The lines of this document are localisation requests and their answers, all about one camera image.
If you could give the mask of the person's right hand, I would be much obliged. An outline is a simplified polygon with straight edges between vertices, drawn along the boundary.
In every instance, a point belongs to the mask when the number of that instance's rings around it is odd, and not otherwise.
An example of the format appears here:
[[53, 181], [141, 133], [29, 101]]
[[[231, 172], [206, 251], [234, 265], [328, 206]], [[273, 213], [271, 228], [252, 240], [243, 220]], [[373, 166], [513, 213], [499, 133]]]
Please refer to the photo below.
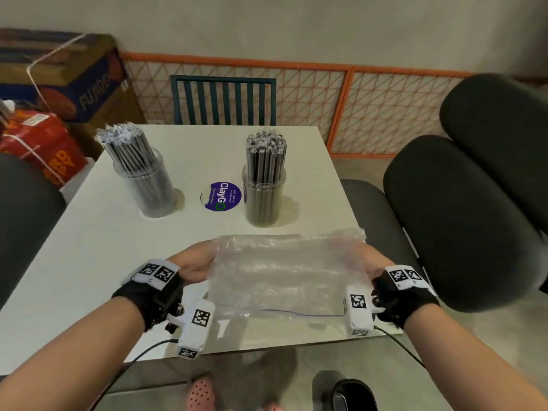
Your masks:
[[[393, 265], [401, 264], [396, 264], [387, 258], [387, 266]], [[384, 322], [393, 323], [401, 329], [405, 327], [407, 320], [412, 314], [419, 311], [422, 307], [428, 305], [440, 307], [437, 297], [432, 295], [428, 290], [419, 288], [398, 290], [386, 271], [371, 281], [371, 283], [375, 290], [374, 294], [385, 306], [385, 311], [379, 314], [380, 319]]]

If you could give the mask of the person's left hand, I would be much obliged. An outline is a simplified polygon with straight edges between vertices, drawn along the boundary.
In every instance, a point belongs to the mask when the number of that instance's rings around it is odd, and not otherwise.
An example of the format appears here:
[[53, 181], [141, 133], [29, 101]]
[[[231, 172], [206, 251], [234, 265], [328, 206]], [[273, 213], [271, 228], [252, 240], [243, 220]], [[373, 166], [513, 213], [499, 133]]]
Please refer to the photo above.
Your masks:
[[[176, 264], [176, 254], [160, 260], [168, 260]], [[121, 281], [119, 289], [113, 293], [112, 298], [122, 297], [129, 300], [138, 309], [144, 321], [145, 331], [149, 331], [154, 325], [164, 322], [168, 314], [175, 313], [173, 311], [181, 303], [184, 289], [189, 285], [185, 285], [180, 276], [176, 283], [171, 283], [164, 290], [157, 291], [146, 284], [129, 280], [136, 269]]]

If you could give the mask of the clear plastic zip bag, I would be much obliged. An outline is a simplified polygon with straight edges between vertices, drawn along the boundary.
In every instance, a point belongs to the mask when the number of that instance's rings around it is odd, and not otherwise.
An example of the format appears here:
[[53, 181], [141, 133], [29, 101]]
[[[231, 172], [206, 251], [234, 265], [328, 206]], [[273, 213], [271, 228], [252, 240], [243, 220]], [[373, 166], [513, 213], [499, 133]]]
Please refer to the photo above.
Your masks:
[[222, 235], [213, 241], [207, 299], [219, 317], [343, 317], [348, 287], [371, 288], [362, 228], [318, 235]]

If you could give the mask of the person's left forearm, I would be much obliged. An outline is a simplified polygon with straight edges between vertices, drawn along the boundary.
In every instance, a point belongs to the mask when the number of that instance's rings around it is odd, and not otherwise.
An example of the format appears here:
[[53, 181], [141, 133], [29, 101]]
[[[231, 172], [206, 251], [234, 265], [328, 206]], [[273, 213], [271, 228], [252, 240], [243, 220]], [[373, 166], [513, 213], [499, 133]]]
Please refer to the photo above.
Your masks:
[[110, 299], [0, 383], [0, 411], [88, 411], [144, 331], [131, 301]]

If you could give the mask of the person's right forearm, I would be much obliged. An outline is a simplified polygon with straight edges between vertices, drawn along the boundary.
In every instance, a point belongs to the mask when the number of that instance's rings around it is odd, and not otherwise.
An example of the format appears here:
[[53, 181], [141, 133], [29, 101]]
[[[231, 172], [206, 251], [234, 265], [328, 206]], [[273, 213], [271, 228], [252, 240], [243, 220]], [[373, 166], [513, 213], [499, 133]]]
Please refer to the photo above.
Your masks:
[[548, 411], [548, 400], [494, 350], [435, 304], [404, 331], [454, 411]]

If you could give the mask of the white marker tag plate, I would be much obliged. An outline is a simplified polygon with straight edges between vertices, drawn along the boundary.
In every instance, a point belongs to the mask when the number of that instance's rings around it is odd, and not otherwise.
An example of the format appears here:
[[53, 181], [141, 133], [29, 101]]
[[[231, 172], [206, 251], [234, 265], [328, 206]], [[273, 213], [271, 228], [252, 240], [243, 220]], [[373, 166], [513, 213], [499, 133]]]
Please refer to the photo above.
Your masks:
[[432, 295], [436, 296], [435, 291], [431, 288], [428, 281], [411, 266], [393, 265], [386, 267], [385, 271], [398, 290], [419, 288], [428, 290]]
[[179, 269], [180, 267], [168, 260], [151, 259], [139, 266], [129, 280], [162, 291], [167, 285], [177, 282], [180, 278]]

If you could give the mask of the grey padded chair seat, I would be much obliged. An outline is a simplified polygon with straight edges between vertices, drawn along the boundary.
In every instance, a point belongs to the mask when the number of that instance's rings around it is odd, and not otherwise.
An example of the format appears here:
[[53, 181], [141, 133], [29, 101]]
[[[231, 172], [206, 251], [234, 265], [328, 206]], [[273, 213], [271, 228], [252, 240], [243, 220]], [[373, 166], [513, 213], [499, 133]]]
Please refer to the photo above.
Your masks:
[[366, 242], [396, 264], [413, 267], [426, 277], [406, 233], [390, 207], [385, 194], [363, 180], [341, 179], [341, 185]]

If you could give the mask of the round purple sticker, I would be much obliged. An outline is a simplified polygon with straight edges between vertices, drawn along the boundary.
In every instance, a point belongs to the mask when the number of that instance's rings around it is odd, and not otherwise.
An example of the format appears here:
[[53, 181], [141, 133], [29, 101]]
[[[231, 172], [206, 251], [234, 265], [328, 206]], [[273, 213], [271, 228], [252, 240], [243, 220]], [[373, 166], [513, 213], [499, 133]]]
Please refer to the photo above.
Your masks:
[[200, 201], [205, 209], [219, 213], [237, 207], [242, 197], [242, 191], [237, 185], [227, 181], [219, 181], [202, 190]]

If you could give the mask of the clear plastic jar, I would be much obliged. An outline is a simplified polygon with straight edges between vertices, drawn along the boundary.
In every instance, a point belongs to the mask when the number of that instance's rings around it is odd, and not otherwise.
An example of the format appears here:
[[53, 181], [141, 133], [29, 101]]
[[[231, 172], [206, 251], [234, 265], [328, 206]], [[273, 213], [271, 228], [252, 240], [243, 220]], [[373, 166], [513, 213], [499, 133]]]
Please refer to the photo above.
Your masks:
[[278, 181], [258, 184], [248, 177], [247, 166], [243, 166], [244, 212], [250, 224], [260, 228], [270, 227], [279, 219], [285, 179], [285, 169], [282, 169]]
[[126, 171], [117, 163], [113, 163], [113, 168], [123, 180], [141, 214], [150, 219], [159, 219], [175, 210], [177, 197], [163, 156], [155, 148], [152, 151], [156, 161], [147, 168]]

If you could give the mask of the black padded office chair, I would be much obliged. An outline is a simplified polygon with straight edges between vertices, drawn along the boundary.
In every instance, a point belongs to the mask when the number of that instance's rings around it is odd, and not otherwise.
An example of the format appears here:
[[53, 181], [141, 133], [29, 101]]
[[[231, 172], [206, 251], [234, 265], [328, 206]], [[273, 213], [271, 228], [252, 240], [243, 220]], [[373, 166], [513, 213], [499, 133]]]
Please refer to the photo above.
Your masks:
[[506, 306], [548, 278], [548, 99], [477, 74], [450, 91], [439, 117], [449, 138], [408, 143], [385, 195], [442, 302]]

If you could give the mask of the bundle of grey wrapped straws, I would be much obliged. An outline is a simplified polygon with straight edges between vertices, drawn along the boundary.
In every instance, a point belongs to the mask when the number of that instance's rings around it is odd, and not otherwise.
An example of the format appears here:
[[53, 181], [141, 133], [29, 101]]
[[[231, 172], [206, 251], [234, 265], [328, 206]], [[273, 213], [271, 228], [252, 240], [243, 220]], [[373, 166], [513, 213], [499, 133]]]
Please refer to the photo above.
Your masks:
[[287, 142], [276, 131], [263, 130], [247, 138], [245, 156], [248, 177], [258, 184], [273, 183], [285, 169]]
[[126, 171], [137, 171], [154, 164], [156, 158], [144, 131], [133, 123], [107, 125], [95, 131], [95, 140], [113, 163]]

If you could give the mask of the pink perforated clog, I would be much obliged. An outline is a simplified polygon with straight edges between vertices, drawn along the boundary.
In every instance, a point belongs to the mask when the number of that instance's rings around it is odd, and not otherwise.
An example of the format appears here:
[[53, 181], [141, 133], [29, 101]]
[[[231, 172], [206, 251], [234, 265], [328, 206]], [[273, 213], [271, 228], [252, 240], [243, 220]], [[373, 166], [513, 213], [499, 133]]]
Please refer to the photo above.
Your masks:
[[213, 380], [209, 375], [197, 378], [188, 390], [186, 411], [216, 411], [216, 397]]

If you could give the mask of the black shiny chair base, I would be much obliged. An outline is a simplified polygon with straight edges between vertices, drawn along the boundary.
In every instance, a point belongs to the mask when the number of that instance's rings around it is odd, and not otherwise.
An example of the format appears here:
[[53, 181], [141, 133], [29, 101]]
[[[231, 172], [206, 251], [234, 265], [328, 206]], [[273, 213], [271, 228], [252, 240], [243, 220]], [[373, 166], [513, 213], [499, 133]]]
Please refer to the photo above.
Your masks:
[[335, 370], [320, 371], [313, 378], [312, 406], [313, 411], [379, 411], [369, 386]]

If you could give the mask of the teal slatted chair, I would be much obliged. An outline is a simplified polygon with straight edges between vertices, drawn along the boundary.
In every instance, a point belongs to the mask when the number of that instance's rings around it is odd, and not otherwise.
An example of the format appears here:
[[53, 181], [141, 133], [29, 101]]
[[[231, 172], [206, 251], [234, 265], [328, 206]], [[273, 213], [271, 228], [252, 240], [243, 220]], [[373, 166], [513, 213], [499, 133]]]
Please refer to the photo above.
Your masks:
[[275, 78], [171, 75], [176, 125], [277, 125]]

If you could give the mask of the dark grey padded chair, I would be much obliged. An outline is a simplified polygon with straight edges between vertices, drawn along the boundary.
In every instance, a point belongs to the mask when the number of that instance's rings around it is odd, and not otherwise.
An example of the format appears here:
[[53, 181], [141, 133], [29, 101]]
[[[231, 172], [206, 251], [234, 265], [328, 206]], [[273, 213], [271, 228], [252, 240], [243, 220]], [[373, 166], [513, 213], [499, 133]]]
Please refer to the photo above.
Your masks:
[[61, 192], [36, 167], [0, 153], [0, 311], [65, 208]]

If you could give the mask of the red printed cardboard box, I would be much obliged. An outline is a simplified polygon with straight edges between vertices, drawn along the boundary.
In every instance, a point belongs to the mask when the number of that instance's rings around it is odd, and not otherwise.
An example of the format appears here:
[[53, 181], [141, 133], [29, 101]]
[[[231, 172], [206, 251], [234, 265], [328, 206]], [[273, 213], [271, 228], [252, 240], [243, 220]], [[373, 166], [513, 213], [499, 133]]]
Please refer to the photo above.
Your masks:
[[89, 163], [58, 116], [35, 110], [16, 110], [0, 128], [0, 153], [30, 163], [58, 189]]

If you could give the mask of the blue printed cardboard box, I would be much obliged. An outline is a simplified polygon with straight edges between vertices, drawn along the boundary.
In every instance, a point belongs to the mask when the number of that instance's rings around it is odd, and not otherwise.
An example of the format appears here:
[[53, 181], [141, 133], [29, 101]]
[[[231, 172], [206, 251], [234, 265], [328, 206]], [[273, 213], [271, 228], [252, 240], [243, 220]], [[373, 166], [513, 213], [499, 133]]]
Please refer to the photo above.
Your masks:
[[85, 123], [129, 83], [113, 36], [0, 28], [0, 98]]

